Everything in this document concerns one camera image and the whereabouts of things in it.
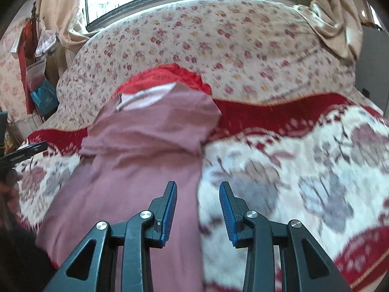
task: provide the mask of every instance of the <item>floral sheet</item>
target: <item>floral sheet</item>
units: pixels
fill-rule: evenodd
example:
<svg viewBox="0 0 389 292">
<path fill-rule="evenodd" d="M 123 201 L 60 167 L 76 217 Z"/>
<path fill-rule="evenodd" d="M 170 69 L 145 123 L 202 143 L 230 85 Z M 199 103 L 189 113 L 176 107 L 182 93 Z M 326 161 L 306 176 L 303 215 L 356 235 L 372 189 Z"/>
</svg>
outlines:
<svg viewBox="0 0 389 292">
<path fill-rule="evenodd" d="M 358 106 L 375 108 L 353 86 L 354 65 L 328 52 L 293 9 L 263 0 L 167 4 L 94 36 L 58 83 L 58 112 L 25 142 L 50 148 L 17 168 L 21 221 L 38 229 L 115 89 L 167 63 L 200 74 L 229 120 L 205 147 L 199 185 L 207 291 L 239 291 L 244 278 L 246 252 L 222 222 L 223 179 L 270 220 L 300 219 L 355 291 L 377 279 L 389 266 L 387 125 Z"/>
</svg>

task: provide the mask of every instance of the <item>silver screw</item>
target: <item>silver screw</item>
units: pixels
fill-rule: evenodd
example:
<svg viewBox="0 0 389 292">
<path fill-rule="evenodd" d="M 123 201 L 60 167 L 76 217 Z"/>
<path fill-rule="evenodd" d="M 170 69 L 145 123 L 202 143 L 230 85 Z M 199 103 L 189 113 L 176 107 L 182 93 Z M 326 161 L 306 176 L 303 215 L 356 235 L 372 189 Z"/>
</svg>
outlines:
<svg viewBox="0 0 389 292">
<path fill-rule="evenodd" d="M 98 223 L 96 224 L 96 228 L 97 228 L 98 230 L 106 229 L 107 226 L 108 226 L 108 224 L 107 224 L 106 222 L 104 222 L 104 221 L 98 222 Z"/>
<path fill-rule="evenodd" d="M 146 219 L 149 218 L 152 215 L 152 213 L 149 210 L 144 210 L 141 212 L 141 218 Z"/>
<path fill-rule="evenodd" d="M 291 220 L 291 225 L 294 228 L 300 228 L 302 224 L 298 219 L 293 219 Z"/>
<path fill-rule="evenodd" d="M 254 211 L 254 210 L 248 210 L 246 212 L 246 216 L 248 218 L 256 218 L 258 216 L 258 213 L 256 211 Z"/>
</svg>

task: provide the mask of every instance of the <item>mauve t-shirt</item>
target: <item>mauve t-shirt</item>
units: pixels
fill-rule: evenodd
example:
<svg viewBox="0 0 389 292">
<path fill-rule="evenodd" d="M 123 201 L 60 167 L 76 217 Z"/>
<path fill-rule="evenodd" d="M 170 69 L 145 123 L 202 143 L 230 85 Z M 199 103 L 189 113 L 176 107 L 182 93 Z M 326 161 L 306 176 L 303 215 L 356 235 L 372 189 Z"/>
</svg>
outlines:
<svg viewBox="0 0 389 292">
<path fill-rule="evenodd" d="M 86 159 L 55 196 L 36 244 L 61 265 L 95 223 L 127 221 L 173 180 L 178 199 L 170 239 L 150 250 L 154 290 L 203 291 L 196 193 L 202 142 L 220 112 L 208 95 L 181 83 L 142 108 L 117 112 L 120 100 L 109 101 L 88 129 Z"/>
</svg>

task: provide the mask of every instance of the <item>curtain fold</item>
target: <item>curtain fold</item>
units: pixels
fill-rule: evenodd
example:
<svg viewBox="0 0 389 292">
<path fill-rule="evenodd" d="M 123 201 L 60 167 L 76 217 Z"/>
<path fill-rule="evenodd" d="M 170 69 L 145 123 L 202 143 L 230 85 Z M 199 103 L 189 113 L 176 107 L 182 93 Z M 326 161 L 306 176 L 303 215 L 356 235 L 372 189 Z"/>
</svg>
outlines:
<svg viewBox="0 0 389 292">
<path fill-rule="evenodd" d="M 61 44 L 73 52 L 78 52 L 97 33 L 86 30 L 82 6 L 83 0 L 42 0 L 40 6 L 46 29 L 56 31 Z"/>
<path fill-rule="evenodd" d="M 293 7 L 339 57 L 356 61 L 362 47 L 362 26 L 353 0 L 312 0 L 310 8 Z"/>
</svg>

